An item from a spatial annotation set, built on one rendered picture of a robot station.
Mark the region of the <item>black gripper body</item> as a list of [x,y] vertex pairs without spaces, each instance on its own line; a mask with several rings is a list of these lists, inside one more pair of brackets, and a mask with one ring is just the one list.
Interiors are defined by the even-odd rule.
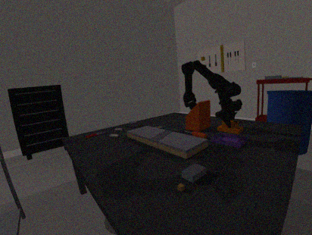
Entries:
[[216,118],[228,116],[229,114],[232,114],[236,111],[234,109],[230,109],[230,110],[227,109],[227,100],[231,101],[230,97],[220,100],[219,105],[221,105],[222,109],[221,109],[221,111],[217,111],[215,113]]

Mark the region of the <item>orange-handled awl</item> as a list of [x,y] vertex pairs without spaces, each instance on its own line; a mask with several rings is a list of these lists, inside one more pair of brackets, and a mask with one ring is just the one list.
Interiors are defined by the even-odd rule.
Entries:
[[198,133],[198,132],[193,131],[191,134],[192,134],[192,136],[195,136],[195,137],[202,137],[202,138],[207,139],[206,133]]

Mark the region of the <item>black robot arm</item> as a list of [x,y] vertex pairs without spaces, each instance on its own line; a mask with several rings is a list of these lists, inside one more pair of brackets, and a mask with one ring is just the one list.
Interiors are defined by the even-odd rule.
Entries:
[[[194,69],[197,70],[203,77],[205,77],[211,86],[215,90],[215,93],[218,93],[219,99],[226,99],[229,97],[237,96],[240,94],[241,87],[235,83],[234,81],[230,83],[224,77],[219,74],[212,73],[211,70],[206,68],[199,60],[188,62],[182,65],[182,72],[185,74],[185,94],[183,96],[183,100],[186,107],[190,107],[192,110],[196,103],[195,95],[192,93],[192,75]],[[227,109],[234,109],[239,111],[242,107],[242,102],[239,99],[236,101],[227,100]]]

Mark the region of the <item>grey rectangular floor panel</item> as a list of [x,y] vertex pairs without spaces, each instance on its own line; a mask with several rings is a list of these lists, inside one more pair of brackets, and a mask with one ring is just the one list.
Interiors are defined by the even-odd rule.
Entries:
[[140,127],[128,130],[127,137],[157,149],[173,153],[182,158],[190,158],[208,147],[208,139],[189,136],[156,127]]

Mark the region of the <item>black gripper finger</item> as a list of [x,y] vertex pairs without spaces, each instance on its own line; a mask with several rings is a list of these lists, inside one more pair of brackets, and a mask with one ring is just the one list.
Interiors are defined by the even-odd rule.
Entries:
[[222,121],[228,126],[228,128],[231,127],[231,122],[230,122],[230,117],[232,115],[228,115],[228,116],[224,116],[224,117],[220,117],[222,119]]
[[235,120],[235,115],[236,115],[236,113],[237,113],[237,112],[234,112],[234,113],[231,114],[231,115],[232,115],[232,116],[230,117],[230,120],[231,120],[231,121],[234,121],[234,120]]

